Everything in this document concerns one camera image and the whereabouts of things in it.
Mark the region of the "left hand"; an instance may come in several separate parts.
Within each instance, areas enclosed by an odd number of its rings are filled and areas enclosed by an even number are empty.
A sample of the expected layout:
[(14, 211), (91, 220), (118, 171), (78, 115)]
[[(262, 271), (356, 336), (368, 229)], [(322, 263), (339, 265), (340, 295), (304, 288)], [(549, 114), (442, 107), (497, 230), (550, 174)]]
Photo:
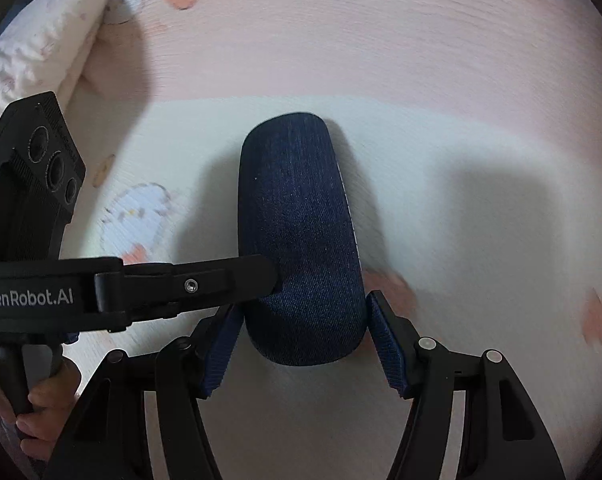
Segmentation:
[(0, 429), (18, 429), (24, 434), (21, 453), (47, 463), (68, 417), (78, 400), (81, 373), (76, 363), (62, 358), (59, 371), (36, 384), (28, 395), (34, 412), (16, 415), (0, 388)]

